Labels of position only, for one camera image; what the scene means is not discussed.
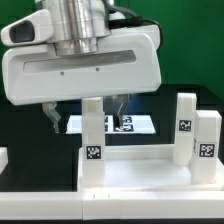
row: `white block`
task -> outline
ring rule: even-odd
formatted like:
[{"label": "white block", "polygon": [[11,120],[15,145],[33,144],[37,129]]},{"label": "white block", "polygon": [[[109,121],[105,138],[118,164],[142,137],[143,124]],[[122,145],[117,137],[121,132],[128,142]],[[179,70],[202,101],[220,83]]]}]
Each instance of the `white block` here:
[{"label": "white block", "polygon": [[105,114],[103,99],[82,100],[83,186],[103,186],[105,177]]},{"label": "white block", "polygon": [[103,98],[86,98],[82,100],[82,115],[93,112],[98,113],[103,111]]},{"label": "white block", "polygon": [[179,166],[188,166],[191,161],[196,104],[195,94],[178,94],[173,162]]},{"label": "white block", "polygon": [[121,218],[120,194],[98,189],[86,192],[83,197],[83,220],[108,220]]},{"label": "white block", "polygon": [[102,187],[105,179],[105,164],[104,161],[83,163],[83,178],[84,187]]},{"label": "white block", "polygon": [[222,118],[217,111],[197,111],[191,163],[193,184],[214,184]]},{"label": "white block", "polygon": [[0,148],[0,174],[8,164],[7,148]]}]

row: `white plastic part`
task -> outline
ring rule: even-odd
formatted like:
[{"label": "white plastic part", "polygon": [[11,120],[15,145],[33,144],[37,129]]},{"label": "white plastic part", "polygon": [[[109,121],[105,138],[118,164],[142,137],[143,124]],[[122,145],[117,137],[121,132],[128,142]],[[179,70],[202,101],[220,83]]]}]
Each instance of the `white plastic part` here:
[{"label": "white plastic part", "polygon": [[196,104],[195,94],[178,94],[173,162],[179,166],[188,166],[192,158]]},{"label": "white plastic part", "polygon": [[195,148],[191,163],[192,183],[216,181],[222,117],[217,111],[197,111]]},{"label": "white plastic part", "polygon": [[105,179],[105,114],[103,98],[82,100],[83,186],[103,186]]},{"label": "white plastic part", "polygon": [[0,193],[0,220],[82,220],[83,195]]},{"label": "white plastic part", "polygon": [[140,26],[140,27],[135,27],[135,28],[122,28],[122,29],[115,29],[111,30],[111,33],[113,35],[125,35],[129,33],[144,33],[148,35],[156,50],[158,50],[160,43],[161,43],[161,38],[160,38],[160,31],[158,26],[156,25],[150,25],[150,26]]},{"label": "white plastic part", "polygon": [[[29,21],[33,24],[35,31],[35,38],[31,42],[13,43],[10,37],[11,28],[23,23],[24,21]],[[54,35],[54,28],[51,13],[46,9],[35,12],[34,14],[28,17],[25,17],[13,24],[10,24],[1,31],[2,42],[6,46],[10,47],[44,43],[50,40],[53,37],[53,35]]]},{"label": "white plastic part", "polygon": [[24,105],[152,92],[160,86],[158,57],[149,35],[112,34],[99,39],[98,48],[92,58],[59,58],[52,44],[9,50],[3,58],[7,98]]},{"label": "white plastic part", "polygon": [[0,148],[0,174],[5,169],[7,164],[8,164],[7,148]]}]

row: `white plastic housing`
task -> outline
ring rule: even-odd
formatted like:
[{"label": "white plastic housing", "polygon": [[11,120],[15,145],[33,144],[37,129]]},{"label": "white plastic housing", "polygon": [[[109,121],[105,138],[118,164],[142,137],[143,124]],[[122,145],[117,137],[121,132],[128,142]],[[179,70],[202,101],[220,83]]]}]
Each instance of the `white plastic housing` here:
[{"label": "white plastic housing", "polygon": [[97,53],[78,58],[56,56],[53,44],[9,50],[3,58],[7,98],[24,105],[156,91],[161,74],[152,39],[142,29],[122,30],[99,39]]},{"label": "white plastic housing", "polygon": [[214,184],[222,117],[217,111],[197,111],[191,163],[193,184]]},{"label": "white plastic housing", "polygon": [[[13,43],[10,38],[10,29],[16,25],[29,21],[34,26],[35,39],[31,42]],[[40,44],[50,40],[54,35],[54,27],[52,23],[51,13],[46,10],[40,10],[30,16],[27,16],[1,31],[1,39],[3,44],[9,47]]]},{"label": "white plastic housing", "polygon": [[192,158],[196,104],[195,94],[178,94],[173,162],[179,166],[188,166]]}]

